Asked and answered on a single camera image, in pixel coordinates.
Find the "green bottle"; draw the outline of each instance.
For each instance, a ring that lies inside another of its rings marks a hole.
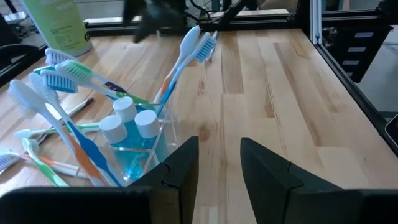
[[[75,57],[92,48],[90,36],[73,0],[21,2],[49,47]]]

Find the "blue liquid bottle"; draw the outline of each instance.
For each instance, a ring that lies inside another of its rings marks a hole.
[[[130,147],[130,139],[123,121],[118,115],[111,115],[99,123],[106,142],[114,149],[114,156],[123,170],[126,181],[137,180],[143,171],[143,166],[149,156],[148,152],[137,152]]]
[[[121,147],[142,149],[141,137],[138,133],[136,122],[134,121],[137,115],[137,109],[132,98],[128,96],[119,98],[113,102],[112,107],[114,112],[123,120],[127,130],[128,141],[124,142],[124,145]]]
[[[152,110],[141,111],[137,114],[135,121],[138,132],[142,138],[141,145],[145,149],[155,150],[159,162],[162,162],[167,156],[169,156],[169,152],[167,150],[164,135],[160,132],[160,123],[156,112]],[[157,145],[154,147],[158,134],[161,135],[159,136]]]

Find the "clear acrylic cup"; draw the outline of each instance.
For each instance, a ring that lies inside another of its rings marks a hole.
[[[148,141],[140,136],[135,136],[134,141],[137,142],[138,139],[143,144],[133,147],[112,147],[106,142],[101,131],[98,131],[93,139],[108,162],[120,172],[128,184],[133,183],[148,173],[178,147],[177,132],[175,129],[176,120],[170,112],[169,103],[136,104],[136,108],[138,112],[142,110],[159,112],[160,108],[162,108],[158,115],[160,129],[156,138]]]

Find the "wooden table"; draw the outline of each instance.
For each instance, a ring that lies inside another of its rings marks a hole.
[[[181,38],[96,37],[80,60],[135,95],[153,99],[179,54]],[[17,78],[44,64],[41,60]],[[13,132],[45,128],[40,116],[21,118],[0,89],[2,149],[22,151]],[[71,108],[95,102],[78,123],[99,121],[111,100],[81,88],[62,95]],[[398,187],[398,160],[301,30],[222,32],[211,63],[191,63],[178,81],[173,107],[180,136],[200,137],[195,223],[255,223],[243,182],[239,142],[250,137],[304,169],[346,189]],[[54,136],[40,154],[73,162]],[[90,185],[65,177],[71,185]],[[19,162],[0,175],[0,192],[51,185],[32,165]]]

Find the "white toothbrush head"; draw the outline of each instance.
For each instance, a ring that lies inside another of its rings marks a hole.
[[[72,60],[66,60],[62,63],[59,63],[55,66],[57,72],[66,78],[76,82],[78,85],[87,85],[91,83],[91,79],[93,78],[93,73],[91,70],[82,69],[77,66]]]
[[[24,147],[25,151],[28,148],[31,148],[34,153],[40,149],[39,142],[36,139],[23,138],[22,146]]]
[[[195,46],[198,42],[200,35],[200,27],[199,25],[192,27],[187,34],[185,34],[185,37],[181,41],[180,45],[180,53],[183,55],[183,57],[187,56],[193,50],[195,50]]]
[[[216,44],[217,40],[212,38],[211,35],[208,32],[206,32],[203,35],[203,37],[200,39],[199,44],[197,45],[196,49],[193,52],[193,55],[195,55],[196,60],[199,63],[204,62]]]
[[[58,63],[62,63],[68,59],[71,60],[77,60],[74,56],[72,55],[68,55],[65,52],[62,52],[60,50],[57,49],[53,49],[51,47],[48,47],[47,49],[45,49],[45,63],[47,65],[56,65]]]
[[[46,110],[45,100],[20,80],[11,80],[7,93],[26,119],[32,119],[43,109]]]
[[[0,171],[7,169],[9,166],[16,163],[19,158],[10,153],[11,150],[6,149],[5,152],[0,153]]]
[[[29,81],[35,92],[43,99],[47,100],[49,103],[59,103],[57,92],[45,86],[43,84],[43,78],[40,75],[36,73],[29,74]]]
[[[74,81],[61,76],[59,72],[43,69],[40,75],[43,77],[43,84],[53,90],[65,93],[77,93],[79,90]]]

